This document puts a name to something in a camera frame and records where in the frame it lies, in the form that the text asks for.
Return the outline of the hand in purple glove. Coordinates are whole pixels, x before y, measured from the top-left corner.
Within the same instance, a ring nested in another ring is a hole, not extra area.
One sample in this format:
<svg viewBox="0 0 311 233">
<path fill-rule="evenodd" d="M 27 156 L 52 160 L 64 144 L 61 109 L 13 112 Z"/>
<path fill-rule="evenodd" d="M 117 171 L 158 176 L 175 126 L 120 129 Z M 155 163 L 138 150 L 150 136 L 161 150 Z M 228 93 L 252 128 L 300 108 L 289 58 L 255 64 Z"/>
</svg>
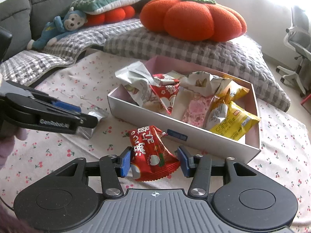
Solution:
<svg viewBox="0 0 311 233">
<path fill-rule="evenodd" d="M 27 131 L 26 129 L 19 128 L 17 132 L 10 137 L 1 138 L 0 142 L 0 168 L 3 168 L 5 165 L 8 156 L 14 149 L 15 139 L 18 140 L 26 140 L 27 139 Z"/>
</svg>

